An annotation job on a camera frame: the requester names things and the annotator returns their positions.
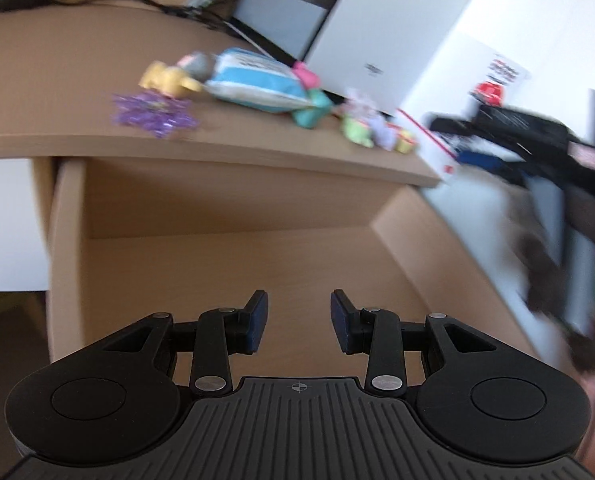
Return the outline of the small yellow toy block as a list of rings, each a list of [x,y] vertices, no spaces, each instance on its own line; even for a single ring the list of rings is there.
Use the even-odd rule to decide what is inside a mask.
[[[395,151],[401,154],[409,154],[416,151],[418,147],[417,138],[406,129],[399,129],[396,136]]]

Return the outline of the green plush doll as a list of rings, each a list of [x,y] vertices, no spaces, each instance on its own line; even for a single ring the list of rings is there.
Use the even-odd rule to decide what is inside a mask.
[[[344,114],[341,117],[341,131],[348,141],[363,146],[364,148],[373,148],[375,142],[372,140],[372,130],[367,122]]]

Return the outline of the open wooden drawer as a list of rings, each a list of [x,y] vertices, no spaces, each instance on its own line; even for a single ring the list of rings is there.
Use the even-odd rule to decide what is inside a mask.
[[[346,375],[329,296],[419,321],[444,312],[536,346],[446,222],[410,185],[209,162],[72,158],[51,218],[52,359],[152,312],[188,321],[270,297],[258,360],[240,374]]]

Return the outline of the lavender plush doll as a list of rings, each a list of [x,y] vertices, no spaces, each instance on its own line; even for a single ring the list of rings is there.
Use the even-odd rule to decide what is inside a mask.
[[[370,120],[372,139],[379,148],[385,151],[394,151],[397,148],[401,127],[389,122],[381,114],[375,115]]]

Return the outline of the white red printed card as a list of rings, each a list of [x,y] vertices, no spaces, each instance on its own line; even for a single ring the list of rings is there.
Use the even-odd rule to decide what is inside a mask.
[[[418,154],[443,181],[462,164],[494,171],[518,162],[472,124],[483,106],[510,104],[529,72],[491,49],[456,62],[434,60],[399,104],[395,118],[414,133]]]

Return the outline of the blue white wipes pack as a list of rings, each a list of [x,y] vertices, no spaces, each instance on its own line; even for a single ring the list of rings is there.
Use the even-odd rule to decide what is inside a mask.
[[[204,87],[217,99],[268,113],[293,112],[311,105],[290,67],[241,48],[229,48],[217,55]]]

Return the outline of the yellow plush bunny doll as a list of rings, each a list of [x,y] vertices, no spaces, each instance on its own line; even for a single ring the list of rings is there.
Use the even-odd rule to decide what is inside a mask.
[[[203,84],[190,77],[185,70],[160,61],[148,66],[140,78],[139,86],[144,90],[160,92],[171,99],[186,99],[192,93],[203,90]]]

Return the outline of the purple crystal ornament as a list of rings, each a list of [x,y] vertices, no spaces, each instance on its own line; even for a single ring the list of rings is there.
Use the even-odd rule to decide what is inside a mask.
[[[182,130],[194,130],[200,122],[191,114],[191,101],[168,98],[155,91],[116,94],[117,125],[139,128],[157,139],[170,138]]]

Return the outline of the grey plush bunny doll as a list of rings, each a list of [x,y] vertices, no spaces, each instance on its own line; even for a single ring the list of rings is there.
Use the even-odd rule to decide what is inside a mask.
[[[191,78],[205,82],[212,77],[215,70],[217,56],[202,51],[194,51],[180,58],[176,65],[184,70]]]

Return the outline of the pink teal plush toy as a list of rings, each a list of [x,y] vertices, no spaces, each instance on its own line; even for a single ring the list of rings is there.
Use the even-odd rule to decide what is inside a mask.
[[[309,100],[305,108],[294,110],[292,117],[299,127],[314,129],[330,114],[333,102],[321,89],[320,78],[304,62],[295,62],[292,72],[306,90]]]

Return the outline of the white computer tower case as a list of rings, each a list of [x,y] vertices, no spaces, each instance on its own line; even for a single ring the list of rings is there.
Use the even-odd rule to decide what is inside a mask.
[[[301,61],[336,96],[392,114],[470,0],[239,0],[229,20],[262,52]]]

